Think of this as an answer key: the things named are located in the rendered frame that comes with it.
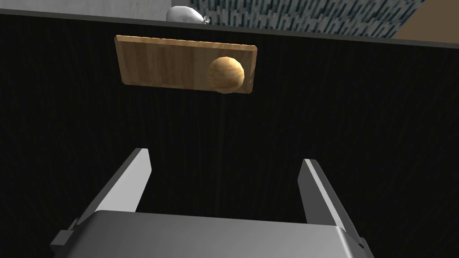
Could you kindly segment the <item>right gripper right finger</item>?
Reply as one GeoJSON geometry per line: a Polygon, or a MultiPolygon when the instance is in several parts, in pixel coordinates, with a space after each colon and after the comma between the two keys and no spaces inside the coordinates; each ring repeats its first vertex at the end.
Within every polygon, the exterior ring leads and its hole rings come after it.
{"type": "Polygon", "coordinates": [[[302,161],[298,186],[309,224],[338,226],[353,239],[359,239],[354,224],[316,160],[302,161]]]}

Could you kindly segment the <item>round brown bread roll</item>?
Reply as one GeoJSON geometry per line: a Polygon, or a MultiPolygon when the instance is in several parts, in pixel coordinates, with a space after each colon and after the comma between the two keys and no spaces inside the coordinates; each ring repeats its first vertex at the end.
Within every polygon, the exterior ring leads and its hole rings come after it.
{"type": "Polygon", "coordinates": [[[238,90],[245,79],[244,69],[240,62],[231,57],[215,59],[207,70],[207,81],[210,87],[223,94],[238,90]]]}

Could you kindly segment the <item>wooden cutting board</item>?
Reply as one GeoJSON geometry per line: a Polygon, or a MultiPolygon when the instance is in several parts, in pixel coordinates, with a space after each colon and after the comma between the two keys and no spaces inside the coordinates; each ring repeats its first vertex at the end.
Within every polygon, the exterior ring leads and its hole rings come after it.
{"type": "Polygon", "coordinates": [[[121,80],[126,85],[215,91],[207,81],[219,57],[241,63],[245,79],[234,93],[252,92],[257,48],[254,45],[117,35],[114,38],[121,80]]]}

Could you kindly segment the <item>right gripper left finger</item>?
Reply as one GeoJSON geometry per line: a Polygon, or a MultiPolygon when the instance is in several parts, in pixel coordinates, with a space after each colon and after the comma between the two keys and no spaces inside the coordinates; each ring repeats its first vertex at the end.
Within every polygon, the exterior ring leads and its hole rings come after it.
{"type": "Polygon", "coordinates": [[[88,205],[76,224],[80,225],[96,211],[136,211],[151,172],[148,149],[134,149],[88,205]]]}

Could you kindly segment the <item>pale grey rounded object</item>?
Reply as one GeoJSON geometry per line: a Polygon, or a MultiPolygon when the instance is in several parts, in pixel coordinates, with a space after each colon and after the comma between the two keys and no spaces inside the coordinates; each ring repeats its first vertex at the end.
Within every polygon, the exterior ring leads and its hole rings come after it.
{"type": "Polygon", "coordinates": [[[195,24],[209,24],[210,18],[200,15],[193,8],[187,6],[173,6],[166,13],[167,22],[184,22],[195,24]]]}

